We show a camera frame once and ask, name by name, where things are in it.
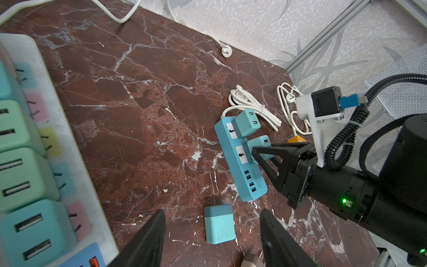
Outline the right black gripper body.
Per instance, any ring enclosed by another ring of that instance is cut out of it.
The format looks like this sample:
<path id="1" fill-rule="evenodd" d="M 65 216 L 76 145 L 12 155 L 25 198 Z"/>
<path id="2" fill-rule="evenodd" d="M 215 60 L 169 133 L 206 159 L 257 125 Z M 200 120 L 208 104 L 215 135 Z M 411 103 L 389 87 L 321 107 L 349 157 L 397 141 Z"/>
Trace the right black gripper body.
<path id="1" fill-rule="evenodd" d="M 330 170 L 317 166 L 313 146 L 285 146 L 281 193 L 297 209 L 308 198 L 347 220 L 383 220 L 384 198 L 376 181 L 355 168 Z"/>

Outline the white multicolour power strip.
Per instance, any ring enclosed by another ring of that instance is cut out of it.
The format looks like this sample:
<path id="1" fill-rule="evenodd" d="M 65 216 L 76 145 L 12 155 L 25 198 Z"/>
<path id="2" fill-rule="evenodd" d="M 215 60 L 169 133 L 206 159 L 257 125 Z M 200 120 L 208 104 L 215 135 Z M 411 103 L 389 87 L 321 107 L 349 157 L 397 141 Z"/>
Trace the white multicolour power strip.
<path id="1" fill-rule="evenodd" d="M 70 212 L 76 232 L 76 247 L 49 266 L 106 267 L 119 250 L 41 51 L 24 34 L 3 33 L 1 42 L 16 69 L 59 187 L 60 202 Z"/>

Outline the blue power strip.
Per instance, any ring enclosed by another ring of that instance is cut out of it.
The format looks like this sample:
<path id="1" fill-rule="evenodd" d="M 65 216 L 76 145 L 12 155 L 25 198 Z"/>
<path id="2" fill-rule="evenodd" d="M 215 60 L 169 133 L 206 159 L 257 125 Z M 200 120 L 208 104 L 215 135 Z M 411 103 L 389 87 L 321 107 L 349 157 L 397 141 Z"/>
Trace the blue power strip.
<path id="1" fill-rule="evenodd" d="M 234 117 L 224 117 L 214 126 L 236 189 L 243 202 L 253 201 L 268 192 L 261 170 L 253 162 L 247 138 L 241 137 Z"/>

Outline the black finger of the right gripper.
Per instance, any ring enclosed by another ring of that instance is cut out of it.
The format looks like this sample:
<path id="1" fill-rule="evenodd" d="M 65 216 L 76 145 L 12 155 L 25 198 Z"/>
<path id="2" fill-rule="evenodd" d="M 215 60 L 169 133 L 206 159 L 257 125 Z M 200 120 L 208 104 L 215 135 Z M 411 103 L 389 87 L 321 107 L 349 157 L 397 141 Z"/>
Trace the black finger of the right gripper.
<path id="1" fill-rule="evenodd" d="M 253 147 L 251 155 L 276 190 L 301 190 L 305 179 L 298 174 L 298 164 L 310 149 L 309 142 L 272 144 Z"/>

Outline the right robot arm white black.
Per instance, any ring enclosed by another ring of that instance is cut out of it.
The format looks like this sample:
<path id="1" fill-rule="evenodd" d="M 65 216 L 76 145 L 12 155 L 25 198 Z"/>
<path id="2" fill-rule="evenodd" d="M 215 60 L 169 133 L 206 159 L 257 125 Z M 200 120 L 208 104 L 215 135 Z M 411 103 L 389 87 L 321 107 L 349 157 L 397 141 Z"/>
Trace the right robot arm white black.
<path id="1" fill-rule="evenodd" d="M 423 74 L 404 73 L 377 82 L 360 97 L 331 86 L 296 98 L 313 141 L 250 145 L 249 152 L 293 209 L 312 198 L 406 251 L 414 267 L 427 264 L 427 116 L 411 114 L 369 136 L 359 168 L 348 165 L 369 106 L 395 83 L 426 84 Z"/>

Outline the orange power strip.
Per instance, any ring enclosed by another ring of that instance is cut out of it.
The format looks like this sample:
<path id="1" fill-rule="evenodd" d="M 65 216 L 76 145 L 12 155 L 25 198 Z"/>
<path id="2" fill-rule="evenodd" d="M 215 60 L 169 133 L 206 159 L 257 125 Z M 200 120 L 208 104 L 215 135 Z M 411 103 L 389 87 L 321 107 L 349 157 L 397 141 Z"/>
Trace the orange power strip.
<path id="1" fill-rule="evenodd" d="M 299 142 L 307 142 L 307 141 L 299 135 L 296 135 L 293 138 L 288 140 L 288 143 L 299 143 Z"/>

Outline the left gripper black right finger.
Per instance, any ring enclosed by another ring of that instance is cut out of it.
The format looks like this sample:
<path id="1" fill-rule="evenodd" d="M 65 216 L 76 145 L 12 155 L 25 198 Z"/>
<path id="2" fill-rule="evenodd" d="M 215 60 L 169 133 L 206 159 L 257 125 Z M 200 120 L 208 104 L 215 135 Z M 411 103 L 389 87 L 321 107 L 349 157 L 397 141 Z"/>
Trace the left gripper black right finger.
<path id="1" fill-rule="evenodd" d="M 260 230 L 267 267 L 317 266 L 267 209 L 261 211 Z"/>

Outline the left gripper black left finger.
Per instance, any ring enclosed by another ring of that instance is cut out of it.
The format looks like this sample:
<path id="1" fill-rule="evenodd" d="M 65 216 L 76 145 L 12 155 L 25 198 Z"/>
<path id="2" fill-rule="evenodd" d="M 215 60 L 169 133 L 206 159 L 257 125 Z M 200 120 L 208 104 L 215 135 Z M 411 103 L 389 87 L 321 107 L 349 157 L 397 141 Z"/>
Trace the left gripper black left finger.
<path id="1" fill-rule="evenodd" d="M 157 210 L 126 247 L 109 264 L 110 267 L 159 267 L 166 232 L 166 216 Z"/>

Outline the green plug cube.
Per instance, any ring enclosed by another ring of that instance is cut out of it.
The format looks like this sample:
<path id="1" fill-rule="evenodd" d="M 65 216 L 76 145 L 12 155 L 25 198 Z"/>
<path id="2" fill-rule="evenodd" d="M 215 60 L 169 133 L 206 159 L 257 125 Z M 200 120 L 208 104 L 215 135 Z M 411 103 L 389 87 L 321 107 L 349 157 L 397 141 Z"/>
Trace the green plug cube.
<path id="1" fill-rule="evenodd" d="M 46 158 L 39 130 L 18 102 L 1 100 L 1 152 L 18 148 L 31 148 Z"/>
<path id="2" fill-rule="evenodd" d="M 46 159 L 30 148 L 1 152 L 1 213 L 42 199 L 58 200 L 60 192 Z"/>

